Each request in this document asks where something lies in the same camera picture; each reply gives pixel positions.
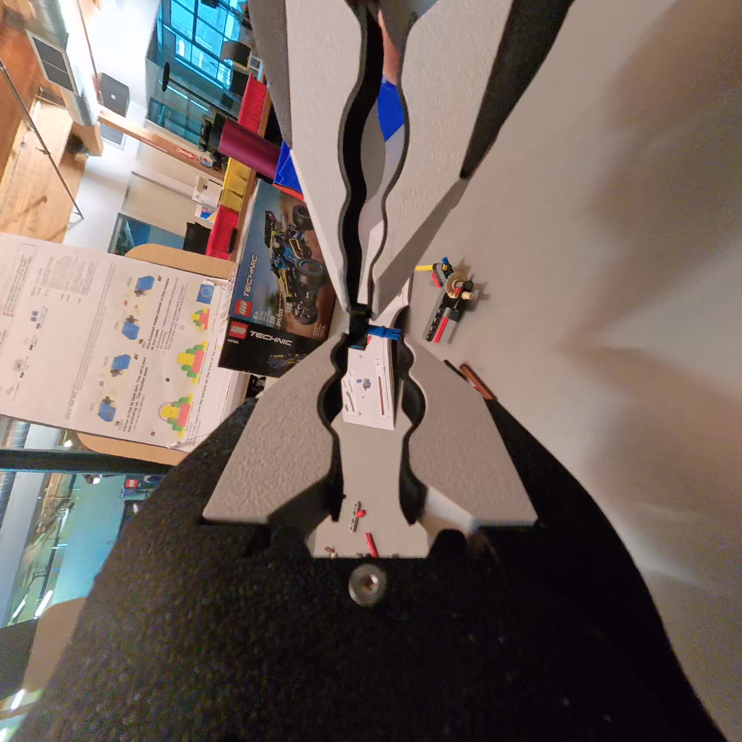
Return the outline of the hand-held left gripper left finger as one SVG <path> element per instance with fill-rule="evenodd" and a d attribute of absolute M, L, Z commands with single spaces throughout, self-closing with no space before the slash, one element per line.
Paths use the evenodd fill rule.
<path fill-rule="evenodd" d="M 206 504 L 208 522 L 316 528 L 344 500 L 340 380 L 347 336 L 334 335 L 258 399 Z"/>

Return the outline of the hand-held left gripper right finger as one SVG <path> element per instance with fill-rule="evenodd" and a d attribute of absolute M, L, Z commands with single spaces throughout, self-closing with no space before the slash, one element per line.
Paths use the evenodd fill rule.
<path fill-rule="evenodd" d="M 482 395 L 412 338 L 399 346 L 402 442 L 399 498 L 429 533 L 531 526 L 536 510 Z"/>

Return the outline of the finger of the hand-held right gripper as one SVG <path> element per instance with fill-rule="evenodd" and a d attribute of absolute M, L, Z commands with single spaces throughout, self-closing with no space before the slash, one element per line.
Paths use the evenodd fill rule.
<path fill-rule="evenodd" d="M 357 310 L 369 195 L 366 121 L 381 84 L 377 2 L 250 1 L 248 16 L 281 133 L 344 310 Z"/>
<path fill-rule="evenodd" d="M 402 128 L 361 210 L 359 300 L 379 319 L 401 292 L 467 183 L 461 175 L 513 2 L 380 2 L 400 54 Z"/>

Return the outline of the brown lego axle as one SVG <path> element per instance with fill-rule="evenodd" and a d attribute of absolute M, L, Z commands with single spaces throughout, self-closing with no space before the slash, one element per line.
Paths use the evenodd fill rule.
<path fill-rule="evenodd" d="M 468 380 L 470 385 L 478 391 L 481 396 L 489 402 L 496 402 L 497 396 L 492 392 L 489 386 L 482 378 L 466 363 L 459 365 L 460 373 Z"/>

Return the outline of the lego assembly with yellow axle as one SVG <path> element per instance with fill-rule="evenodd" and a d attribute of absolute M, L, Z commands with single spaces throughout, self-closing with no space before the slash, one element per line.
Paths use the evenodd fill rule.
<path fill-rule="evenodd" d="M 455 268 L 448 257 L 434 264 L 419 264 L 417 273 L 428 273 L 439 290 L 423 339 L 429 344 L 449 342 L 462 317 L 478 299 L 478 290 L 465 272 Z"/>

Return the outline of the lego set box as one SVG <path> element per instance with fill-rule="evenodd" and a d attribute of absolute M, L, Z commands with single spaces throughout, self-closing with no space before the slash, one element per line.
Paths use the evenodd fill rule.
<path fill-rule="evenodd" d="M 328 338 L 336 294 L 307 205 L 257 181 L 219 366 L 279 378 Z"/>

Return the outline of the row of red bins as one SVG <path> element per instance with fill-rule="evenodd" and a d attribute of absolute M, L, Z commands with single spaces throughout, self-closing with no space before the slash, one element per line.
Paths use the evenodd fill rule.
<path fill-rule="evenodd" d="M 255 75 L 248 75 L 237 123 L 246 131 L 266 138 L 266 128 L 271 109 L 267 84 Z"/>
<path fill-rule="evenodd" d="M 219 206 L 210 230 L 206 256 L 231 260 L 237 234 L 238 212 L 228 206 Z"/>

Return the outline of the blue plastic bin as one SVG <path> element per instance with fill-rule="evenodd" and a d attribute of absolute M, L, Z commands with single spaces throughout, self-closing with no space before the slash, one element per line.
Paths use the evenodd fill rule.
<path fill-rule="evenodd" d="M 376 111 L 378 125 L 386 143 L 403 127 L 403 109 L 397 86 L 385 77 L 382 77 L 376 100 Z M 274 187 L 301 201 L 304 200 L 301 184 L 292 161 L 291 148 L 286 142 L 281 144 Z"/>

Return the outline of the maroon drink bottle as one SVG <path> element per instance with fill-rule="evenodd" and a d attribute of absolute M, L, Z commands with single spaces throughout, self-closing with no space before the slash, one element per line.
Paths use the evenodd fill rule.
<path fill-rule="evenodd" d="M 217 150 L 265 179 L 274 181 L 281 147 L 232 119 L 224 119 Z"/>

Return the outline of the open instruction booklet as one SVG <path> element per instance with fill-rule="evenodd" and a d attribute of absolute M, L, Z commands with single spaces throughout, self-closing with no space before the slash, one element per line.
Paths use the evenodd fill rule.
<path fill-rule="evenodd" d="M 395 428 L 395 342 L 368 335 L 366 348 L 350 348 L 341 380 L 343 420 L 383 431 Z"/>

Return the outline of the row of yellow bins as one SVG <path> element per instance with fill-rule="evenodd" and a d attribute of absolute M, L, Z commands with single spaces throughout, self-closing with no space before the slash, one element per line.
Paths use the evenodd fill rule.
<path fill-rule="evenodd" d="M 242 162 L 227 159 L 219 205 L 239 213 L 243 202 L 249 200 L 255 185 L 256 173 Z"/>

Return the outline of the black metal pole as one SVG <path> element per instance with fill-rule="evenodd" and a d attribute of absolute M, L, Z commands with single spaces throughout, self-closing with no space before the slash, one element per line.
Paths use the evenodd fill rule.
<path fill-rule="evenodd" d="M 172 468 L 173 465 L 92 451 L 1 449 L 1 471 L 164 475 Z"/>

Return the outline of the cardboard board with instruction sheet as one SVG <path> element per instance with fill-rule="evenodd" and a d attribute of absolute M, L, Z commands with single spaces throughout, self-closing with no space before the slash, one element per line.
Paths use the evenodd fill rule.
<path fill-rule="evenodd" d="M 189 453 L 236 409 L 227 281 L 2 233 L 1 412 Z"/>

